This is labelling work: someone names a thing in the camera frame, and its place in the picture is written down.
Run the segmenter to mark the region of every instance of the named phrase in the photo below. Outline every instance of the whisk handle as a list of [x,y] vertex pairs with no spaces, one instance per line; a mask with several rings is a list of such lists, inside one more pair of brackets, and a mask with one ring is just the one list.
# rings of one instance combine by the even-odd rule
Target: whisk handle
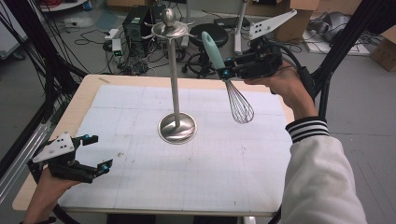
[[215,41],[212,39],[210,34],[203,31],[202,41],[204,42],[205,51],[209,56],[210,61],[213,63],[216,69],[225,67],[224,61],[221,58],[220,51]]

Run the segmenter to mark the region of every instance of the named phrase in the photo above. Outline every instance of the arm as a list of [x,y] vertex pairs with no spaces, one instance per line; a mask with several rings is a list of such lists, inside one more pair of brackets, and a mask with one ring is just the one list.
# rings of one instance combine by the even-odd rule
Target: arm
[[282,223],[367,223],[341,143],[329,136],[297,72],[284,63],[272,77],[245,79],[265,85],[293,110],[290,163],[282,200]]
[[79,182],[52,177],[48,168],[43,170],[37,188],[29,203],[23,224],[35,224],[49,220],[58,199]]

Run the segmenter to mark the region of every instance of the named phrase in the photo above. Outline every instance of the sleeve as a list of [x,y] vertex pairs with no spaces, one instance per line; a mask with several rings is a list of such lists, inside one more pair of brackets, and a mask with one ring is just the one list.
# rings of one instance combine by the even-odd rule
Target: sleeve
[[367,223],[343,147],[326,120],[305,118],[286,127],[293,145],[282,200],[282,223]]

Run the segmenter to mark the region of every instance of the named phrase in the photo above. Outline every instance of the stand base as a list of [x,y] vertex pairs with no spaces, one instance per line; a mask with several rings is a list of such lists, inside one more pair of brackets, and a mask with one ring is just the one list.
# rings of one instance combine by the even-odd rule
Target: stand base
[[170,144],[189,142],[197,133],[197,123],[192,116],[180,113],[180,126],[176,127],[175,114],[165,116],[158,124],[161,139]]

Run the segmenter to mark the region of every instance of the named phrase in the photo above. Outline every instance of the human hand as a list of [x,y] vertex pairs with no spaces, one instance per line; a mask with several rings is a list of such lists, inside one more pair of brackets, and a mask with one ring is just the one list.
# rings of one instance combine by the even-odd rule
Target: human hand
[[38,223],[48,220],[50,212],[58,199],[71,187],[80,182],[53,177],[49,168],[45,168],[38,181],[33,198],[29,203],[23,224]]
[[314,102],[301,82],[297,71],[285,61],[271,77],[247,78],[244,81],[248,85],[264,85],[279,94],[285,105],[293,110],[294,119],[318,115]]

